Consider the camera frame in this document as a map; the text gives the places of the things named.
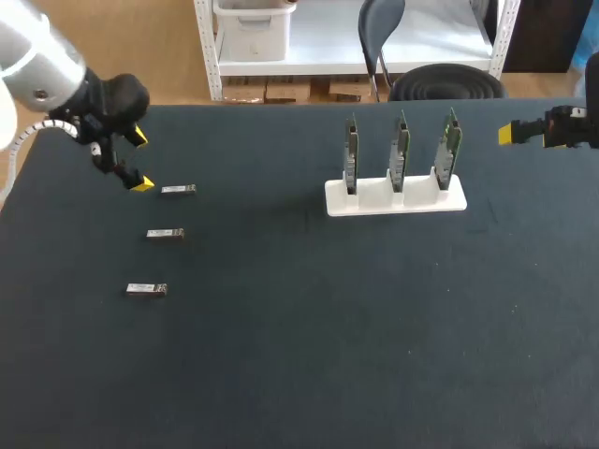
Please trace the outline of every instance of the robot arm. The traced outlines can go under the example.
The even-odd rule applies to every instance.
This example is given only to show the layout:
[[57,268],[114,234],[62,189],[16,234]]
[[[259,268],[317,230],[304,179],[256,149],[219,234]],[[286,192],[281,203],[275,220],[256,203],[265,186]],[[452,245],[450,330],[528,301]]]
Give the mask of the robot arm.
[[525,143],[534,136],[543,136],[543,147],[573,148],[588,143],[599,148],[599,53],[586,67],[586,108],[558,106],[534,122],[514,120],[499,130],[500,145]]
[[0,150],[16,127],[11,96],[30,110],[47,112],[48,126],[68,123],[59,127],[72,128],[69,134],[77,142],[91,146],[95,166],[114,173],[125,188],[153,187],[137,170],[127,168],[112,146],[113,137],[125,137],[135,147],[147,143],[137,121],[150,103],[148,91],[129,74],[101,80],[27,0],[0,2]]

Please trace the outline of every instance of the dark table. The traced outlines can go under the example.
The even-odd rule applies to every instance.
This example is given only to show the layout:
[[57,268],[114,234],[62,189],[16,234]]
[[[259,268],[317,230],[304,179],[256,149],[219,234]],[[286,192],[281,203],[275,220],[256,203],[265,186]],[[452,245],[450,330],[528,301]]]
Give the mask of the dark table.
[[[178,199],[41,133],[0,215],[0,447],[597,447],[599,152],[496,143],[571,101],[153,108],[137,165]],[[426,174],[450,106],[465,212],[327,216],[352,112],[377,177],[401,108]]]

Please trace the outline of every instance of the white holder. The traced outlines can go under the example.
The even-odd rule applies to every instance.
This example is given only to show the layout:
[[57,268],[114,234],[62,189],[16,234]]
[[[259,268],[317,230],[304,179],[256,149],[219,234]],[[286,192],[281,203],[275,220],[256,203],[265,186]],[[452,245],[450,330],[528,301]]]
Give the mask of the white holder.
[[440,190],[434,167],[428,176],[406,176],[403,192],[393,192],[389,171],[386,178],[358,179],[356,195],[349,195],[345,179],[325,183],[327,212],[331,217],[385,215],[392,213],[465,210],[466,196],[460,178],[451,176],[448,190]]

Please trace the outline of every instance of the metal shelf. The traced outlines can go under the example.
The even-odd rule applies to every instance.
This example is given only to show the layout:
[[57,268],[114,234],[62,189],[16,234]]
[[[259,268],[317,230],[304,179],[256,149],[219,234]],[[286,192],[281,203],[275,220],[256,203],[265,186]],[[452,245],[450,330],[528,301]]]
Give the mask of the metal shelf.
[[[226,36],[212,34],[211,0],[195,0],[212,99],[221,99],[221,76],[365,74],[358,39],[363,0],[301,0],[292,14],[285,60],[231,61]],[[398,29],[384,47],[393,73],[435,63],[464,64],[499,78],[520,0],[504,0],[493,48],[468,0],[407,0]]]

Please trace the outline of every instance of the white storage bin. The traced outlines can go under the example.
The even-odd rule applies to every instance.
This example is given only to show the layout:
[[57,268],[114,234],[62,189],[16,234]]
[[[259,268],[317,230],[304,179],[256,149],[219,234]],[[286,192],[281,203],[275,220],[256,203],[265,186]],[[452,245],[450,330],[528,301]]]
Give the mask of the white storage bin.
[[281,61],[289,49],[291,13],[283,0],[214,0],[233,61]]

